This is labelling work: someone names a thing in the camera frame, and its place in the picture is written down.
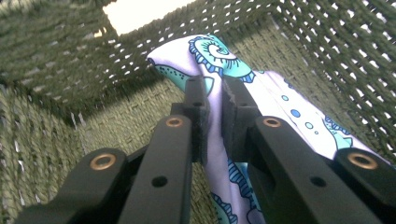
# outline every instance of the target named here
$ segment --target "woven basket wall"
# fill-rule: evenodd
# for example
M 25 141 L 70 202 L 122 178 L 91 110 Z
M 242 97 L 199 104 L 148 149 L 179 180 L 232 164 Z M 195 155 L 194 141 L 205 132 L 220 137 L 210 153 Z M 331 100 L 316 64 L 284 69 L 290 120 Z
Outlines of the woven basket wall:
M 106 0 L 0 2 L 1 223 L 51 200 L 86 153 L 132 153 L 149 142 L 183 94 L 145 58 L 185 35 L 219 36 L 396 162 L 392 1 L 196 0 L 122 36 L 102 10 Z M 216 220 L 194 164 L 191 223 Z

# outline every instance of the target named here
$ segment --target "blue circle pattern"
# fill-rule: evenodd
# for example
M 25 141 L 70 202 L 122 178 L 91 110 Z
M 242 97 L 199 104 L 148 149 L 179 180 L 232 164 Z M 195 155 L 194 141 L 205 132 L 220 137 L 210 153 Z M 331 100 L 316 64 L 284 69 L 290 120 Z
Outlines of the blue circle pattern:
M 288 97 L 287 95 L 282 95 L 282 100 L 288 101 L 288 100 L 289 100 L 289 97 Z M 296 109 L 292 109 L 292 110 L 290 111 L 290 113 L 291 113 L 295 118 L 299 118 L 299 117 L 301 116 L 300 111 L 298 111 L 298 110 L 296 110 Z M 314 125 L 313 125 L 312 123 L 310 123 L 310 122 L 306 122 L 306 123 L 305 123 L 305 127 L 306 127 L 307 129 L 313 129 L 313 128 L 314 128 Z
M 301 116 L 301 114 L 298 110 L 292 109 L 290 112 L 296 118 L 299 118 Z

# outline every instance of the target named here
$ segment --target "round hole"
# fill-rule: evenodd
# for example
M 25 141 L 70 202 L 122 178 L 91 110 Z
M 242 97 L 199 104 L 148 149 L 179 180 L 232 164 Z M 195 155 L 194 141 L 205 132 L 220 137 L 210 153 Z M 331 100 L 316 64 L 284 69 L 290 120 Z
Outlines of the round hole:
M 202 103 L 201 102 L 195 102 L 195 103 L 193 103 L 193 105 L 194 106 L 202 106 Z
M 109 153 L 100 154 L 93 158 L 90 163 L 90 166 L 93 170 L 105 170 L 112 166 L 116 162 L 116 156 Z
M 350 153 L 347 158 L 352 164 L 366 170 L 374 170 L 378 167 L 378 163 L 373 158 L 361 153 Z
M 277 119 L 265 119 L 263 123 L 269 127 L 277 128 L 280 127 L 280 122 Z
M 311 177 L 310 180 L 311 180 L 311 183 L 317 187 L 320 187 L 320 188 L 326 187 L 326 181 L 324 181 L 324 179 L 322 179 L 318 176 Z
M 171 119 L 166 121 L 166 125 L 168 127 L 172 127 L 172 128 L 180 127 L 182 124 L 183 124 L 183 120 L 182 119 L 177 119 L 177 118 L 171 118 Z
M 155 188 L 161 188 L 165 186 L 167 183 L 168 183 L 168 179 L 163 175 L 157 176 L 153 178 L 151 181 L 151 185 Z

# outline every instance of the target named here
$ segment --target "metal grommet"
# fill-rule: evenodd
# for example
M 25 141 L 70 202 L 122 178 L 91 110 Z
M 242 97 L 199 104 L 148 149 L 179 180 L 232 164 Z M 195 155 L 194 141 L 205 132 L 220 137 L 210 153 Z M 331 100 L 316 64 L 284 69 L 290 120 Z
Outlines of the metal grommet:
M 262 123 L 272 128 L 278 128 L 281 126 L 281 123 L 277 119 L 264 119 Z
M 116 156 L 109 153 L 100 154 L 93 158 L 90 166 L 93 170 L 105 170 L 116 162 Z
M 360 168 L 366 169 L 366 170 L 375 170 L 378 167 L 378 163 L 376 163 L 373 158 L 368 157 L 364 154 L 353 152 L 347 155 L 347 158 L 349 159 L 352 164 L 359 166 Z
M 183 124 L 183 120 L 178 118 L 170 118 L 166 121 L 166 125 L 172 128 L 178 128 L 182 124 Z

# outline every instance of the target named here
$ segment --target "patterned fabric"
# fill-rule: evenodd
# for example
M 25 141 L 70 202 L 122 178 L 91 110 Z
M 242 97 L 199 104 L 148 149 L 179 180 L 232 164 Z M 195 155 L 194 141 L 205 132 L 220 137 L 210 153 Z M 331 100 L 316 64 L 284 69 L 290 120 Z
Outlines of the patterned fabric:
M 189 77 L 205 77 L 210 103 L 205 173 L 220 224 L 264 223 L 248 179 L 248 165 L 228 159 L 222 142 L 223 76 L 240 78 L 262 115 L 287 121 L 318 154 L 332 159 L 337 150 L 346 147 L 371 151 L 307 102 L 281 75 L 271 71 L 252 71 L 213 35 L 194 35 L 171 41 L 152 51 L 148 60 L 182 90 Z

